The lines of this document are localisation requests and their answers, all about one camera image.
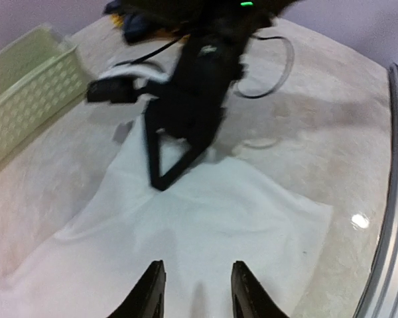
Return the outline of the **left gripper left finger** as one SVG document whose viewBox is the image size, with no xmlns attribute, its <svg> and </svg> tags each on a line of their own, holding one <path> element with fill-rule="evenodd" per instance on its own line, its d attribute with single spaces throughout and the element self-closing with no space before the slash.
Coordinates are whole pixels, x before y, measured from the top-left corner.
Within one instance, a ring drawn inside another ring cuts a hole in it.
<svg viewBox="0 0 398 318">
<path fill-rule="evenodd" d="M 165 285 L 164 262 L 154 260 L 108 318 L 163 318 Z"/>
</svg>

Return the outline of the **white cloth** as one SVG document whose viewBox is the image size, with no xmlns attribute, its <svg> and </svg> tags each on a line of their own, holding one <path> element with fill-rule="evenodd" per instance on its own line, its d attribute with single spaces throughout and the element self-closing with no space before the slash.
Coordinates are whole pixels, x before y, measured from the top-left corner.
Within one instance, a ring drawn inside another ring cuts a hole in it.
<svg viewBox="0 0 398 318">
<path fill-rule="evenodd" d="M 87 206 L 0 280 L 0 317 L 106 317 L 154 260 L 165 263 L 166 317 L 230 317 L 237 260 L 291 314 L 332 213 L 213 149 L 157 191 L 138 119 Z"/>
</svg>

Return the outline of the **green plastic basket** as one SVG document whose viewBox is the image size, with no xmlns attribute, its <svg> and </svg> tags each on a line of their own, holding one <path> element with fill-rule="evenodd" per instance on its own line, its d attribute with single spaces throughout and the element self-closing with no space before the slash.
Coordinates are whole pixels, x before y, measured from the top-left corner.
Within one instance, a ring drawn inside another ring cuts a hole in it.
<svg viewBox="0 0 398 318">
<path fill-rule="evenodd" d="M 0 162 L 61 109 L 82 97 L 91 75 L 77 46 L 51 25 L 0 51 Z"/>
</svg>

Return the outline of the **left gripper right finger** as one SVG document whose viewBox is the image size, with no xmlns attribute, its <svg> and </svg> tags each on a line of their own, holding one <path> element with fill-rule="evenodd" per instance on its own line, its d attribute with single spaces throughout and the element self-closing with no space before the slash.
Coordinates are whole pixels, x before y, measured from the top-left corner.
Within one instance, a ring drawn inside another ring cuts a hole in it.
<svg viewBox="0 0 398 318">
<path fill-rule="evenodd" d="M 288 318 L 245 262 L 233 263 L 231 287 L 235 318 Z"/>
</svg>

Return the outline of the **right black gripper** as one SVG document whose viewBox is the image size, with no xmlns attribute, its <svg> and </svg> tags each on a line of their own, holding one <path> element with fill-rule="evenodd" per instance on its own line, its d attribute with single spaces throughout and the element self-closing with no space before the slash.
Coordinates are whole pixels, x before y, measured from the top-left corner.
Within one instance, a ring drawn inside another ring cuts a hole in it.
<svg viewBox="0 0 398 318">
<path fill-rule="evenodd" d="M 147 105 L 144 123 L 153 188 L 168 189 L 206 150 L 193 146 L 208 146 L 214 141 L 224 118 L 222 104 L 229 86 L 241 74 L 239 58 L 247 42 L 245 36 L 192 34 L 170 79 L 151 86 L 156 99 Z M 159 129 L 192 145 L 163 175 Z"/>
</svg>

